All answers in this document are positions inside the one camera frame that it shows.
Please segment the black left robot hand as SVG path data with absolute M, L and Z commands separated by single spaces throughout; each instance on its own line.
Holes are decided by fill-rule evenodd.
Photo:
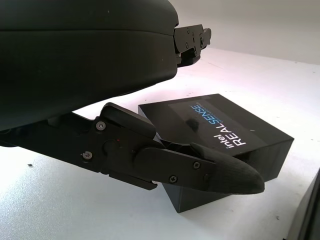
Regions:
M 250 165 L 202 145 L 155 140 L 146 118 L 113 103 L 90 120 L 76 110 L 172 79 L 211 43 L 179 27 L 167 0 L 3 0 L 0 144 L 153 190 L 158 183 L 251 195 Z

